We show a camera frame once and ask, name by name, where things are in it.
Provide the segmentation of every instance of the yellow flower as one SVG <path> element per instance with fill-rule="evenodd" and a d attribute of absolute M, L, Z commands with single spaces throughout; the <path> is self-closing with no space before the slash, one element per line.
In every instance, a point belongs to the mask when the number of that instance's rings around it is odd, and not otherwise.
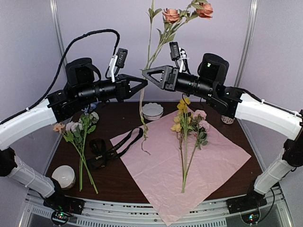
<path fill-rule="evenodd" d="M 178 116 L 183 116 L 183 110 L 179 110 Z"/>
<path fill-rule="evenodd" d="M 182 103 L 179 103 L 179 104 L 177 105 L 177 108 L 178 108 L 179 110 L 184 110 L 184 109 L 186 108 L 186 105 L 185 105 L 185 104 L 182 104 Z"/>
<path fill-rule="evenodd" d="M 178 116 L 178 117 L 174 117 L 174 122 L 175 122 L 176 124 L 180 123 L 180 121 L 181 121 L 181 119 L 180 119 L 179 116 Z"/>
<path fill-rule="evenodd" d="M 181 100 L 180 100 L 180 103 L 183 104 L 183 105 L 189 105 L 189 104 L 190 104 L 190 100 L 189 100 L 189 98 L 185 98 L 184 100 L 181 99 Z"/>
<path fill-rule="evenodd" d="M 180 132 L 181 129 L 182 129 L 182 127 L 181 127 L 181 124 L 180 124 L 180 123 L 174 124 L 174 125 L 171 127 L 171 130 L 172 130 L 172 131 L 176 131 L 176 132 Z"/>

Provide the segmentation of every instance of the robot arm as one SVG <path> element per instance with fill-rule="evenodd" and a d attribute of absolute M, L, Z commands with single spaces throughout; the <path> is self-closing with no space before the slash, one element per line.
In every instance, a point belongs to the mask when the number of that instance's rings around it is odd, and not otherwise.
<path fill-rule="evenodd" d="M 178 57 L 178 44 L 170 43 L 172 60 Z M 143 71 L 143 76 L 167 91 L 179 91 L 206 100 L 218 113 L 230 118 L 255 122 L 287 137 L 282 153 L 254 182 L 253 189 L 241 201 L 228 201 L 230 213 L 256 208 L 264 195 L 294 167 L 303 166 L 303 111 L 289 111 L 257 98 L 247 90 L 225 87 L 229 64 L 223 58 L 207 53 L 198 68 L 199 77 L 172 66 Z"/>
<path fill-rule="evenodd" d="M 110 68 L 123 67 L 123 59 L 118 59 L 119 61 L 111 62 L 115 65 Z M 99 77 L 99 80 L 94 82 L 94 72 L 98 75 L 100 72 L 91 62 L 90 58 L 83 58 L 68 63 L 67 84 L 63 90 L 53 92 L 36 107 L 0 124 L 0 176 L 13 178 L 25 187 L 35 190 L 54 210 L 69 212 L 72 207 L 73 213 L 80 213 L 79 207 L 83 207 L 83 201 L 65 197 L 58 182 L 25 164 L 15 155 L 10 145 L 40 128 L 72 117 L 91 103 L 105 102 L 111 98 L 123 102 L 147 85 L 146 80 L 125 74 L 111 75 L 111 78 L 106 80 Z M 131 87 L 131 81 L 139 84 Z"/>

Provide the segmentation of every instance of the small jar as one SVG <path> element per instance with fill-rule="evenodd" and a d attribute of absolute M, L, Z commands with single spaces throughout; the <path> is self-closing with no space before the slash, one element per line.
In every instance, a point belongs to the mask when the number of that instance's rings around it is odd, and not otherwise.
<path fill-rule="evenodd" d="M 221 116 L 221 121 L 223 121 L 225 124 L 232 124 L 235 121 L 235 119 L 222 115 Z"/>

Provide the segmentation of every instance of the orange rose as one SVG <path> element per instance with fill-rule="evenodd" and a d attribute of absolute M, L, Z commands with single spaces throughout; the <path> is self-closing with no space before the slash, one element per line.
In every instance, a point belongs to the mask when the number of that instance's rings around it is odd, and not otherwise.
<path fill-rule="evenodd" d="M 204 4 L 200 3 L 200 6 L 202 6 L 204 9 L 197 9 L 196 12 L 199 15 L 199 17 L 206 18 L 210 20 L 212 18 L 212 14 L 214 12 L 213 7 L 211 4 Z"/>
<path fill-rule="evenodd" d="M 165 20 L 168 23 L 174 24 L 180 19 L 180 14 L 176 9 L 166 9 L 163 15 L 165 16 Z"/>

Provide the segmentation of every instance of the white flower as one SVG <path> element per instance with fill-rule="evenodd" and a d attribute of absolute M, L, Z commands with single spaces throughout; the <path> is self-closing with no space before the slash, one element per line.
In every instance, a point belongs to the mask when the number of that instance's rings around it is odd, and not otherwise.
<path fill-rule="evenodd" d="M 69 122 L 66 124 L 66 127 L 65 127 L 65 130 L 66 131 L 70 131 L 71 130 L 71 127 L 75 124 L 75 122 Z"/>
<path fill-rule="evenodd" d="M 99 120 L 99 115 L 96 113 L 96 112 L 91 112 L 90 113 L 92 116 L 93 116 L 93 118 L 95 118 L 97 121 Z"/>
<path fill-rule="evenodd" d="M 74 124 L 71 126 L 71 131 L 72 131 L 72 132 L 75 132 L 75 131 L 76 131 L 76 128 L 77 128 L 77 126 L 79 126 L 79 129 L 80 129 L 80 130 L 83 130 L 83 126 L 82 126 L 82 124 L 81 124 L 81 123 L 79 123 L 79 122 L 76 122 L 76 123 L 74 123 Z"/>

